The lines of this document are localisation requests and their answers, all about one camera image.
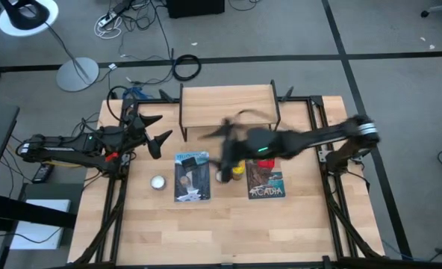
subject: small jar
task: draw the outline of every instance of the small jar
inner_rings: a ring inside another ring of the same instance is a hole
[[[244,161],[240,161],[239,164],[237,164],[237,167],[233,168],[233,179],[241,180],[243,178],[245,170],[246,166],[244,164]]]

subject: wooden table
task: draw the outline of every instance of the wooden table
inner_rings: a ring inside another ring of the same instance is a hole
[[[329,125],[347,118],[341,97],[324,96],[323,101]],[[121,101],[112,101],[110,106],[115,114],[121,113]],[[280,103],[279,107],[283,123],[297,130],[311,129],[305,102]],[[249,200],[246,179],[221,185],[214,179],[213,169],[210,200],[174,202],[175,154],[206,150],[210,157],[217,157],[221,140],[198,140],[199,136],[215,129],[202,127],[191,129],[184,143],[178,127],[178,104],[142,104],[140,112],[164,116],[148,127],[151,136],[169,129],[173,133],[163,145],[162,157],[158,160],[151,158],[147,148],[136,148],[137,158],[130,166],[118,265],[313,262],[325,255],[335,260],[314,149],[307,149],[292,160],[281,161],[285,198]],[[99,126],[117,124],[103,103]],[[335,146],[338,148],[341,144],[338,142]],[[349,170],[362,174],[361,168],[354,164],[349,165]],[[87,177],[95,173],[90,170]],[[150,187],[149,180],[155,175],[167,179],[164,191]],[[383,254],[364,181],[346,174],[342,175],[342,182],[353,226],[377,253]],[[99,179],[84,191],[69,261],[77,259],[98,232],[107,187],[107,179]],[[339,225],[344,253],[348,253],[345,232]],[[105,259],[109,256],[112,235],[109,232],[107,236]]]

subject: yellow lid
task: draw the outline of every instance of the yellow lid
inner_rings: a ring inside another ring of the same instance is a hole
[[[244,173],[244,161],[240,161],[237,167],[233,168],[233,173],[242,174]]]

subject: blue book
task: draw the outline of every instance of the blue book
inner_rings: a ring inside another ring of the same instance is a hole
[[[181,152],[175,156],[175,202],[209,200],[209,153]]]

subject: lamp base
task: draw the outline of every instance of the lamp base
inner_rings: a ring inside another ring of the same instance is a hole
[[[62,90],[76,92],[91,86],[99,77],[99,65],[90,58],[76,58],[64,63],[57,72],[57,85]]]

